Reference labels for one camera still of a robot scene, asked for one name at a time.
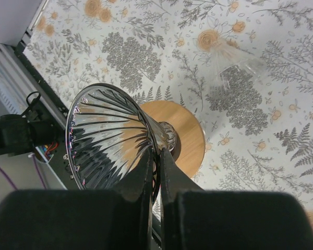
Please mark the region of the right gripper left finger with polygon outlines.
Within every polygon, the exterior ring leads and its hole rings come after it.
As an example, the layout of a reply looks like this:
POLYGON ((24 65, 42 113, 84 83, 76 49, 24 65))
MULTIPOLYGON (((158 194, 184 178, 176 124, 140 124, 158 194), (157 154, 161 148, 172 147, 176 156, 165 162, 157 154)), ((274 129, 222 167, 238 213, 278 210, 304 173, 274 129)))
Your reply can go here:
POLYGON ((153 153, 110 189, 20 190, 0 203, 0 249, 150 249, 153 153))

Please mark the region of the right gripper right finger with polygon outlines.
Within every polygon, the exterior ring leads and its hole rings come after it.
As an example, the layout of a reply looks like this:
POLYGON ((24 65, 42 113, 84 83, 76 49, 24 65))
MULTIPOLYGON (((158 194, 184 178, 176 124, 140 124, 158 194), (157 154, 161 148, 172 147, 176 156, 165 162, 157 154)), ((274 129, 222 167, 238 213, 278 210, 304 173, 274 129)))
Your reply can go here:
POLYGON ((164 148, 160 154, 163 249, 313 249, 313 229, 282 192, 206 191, 164 148))

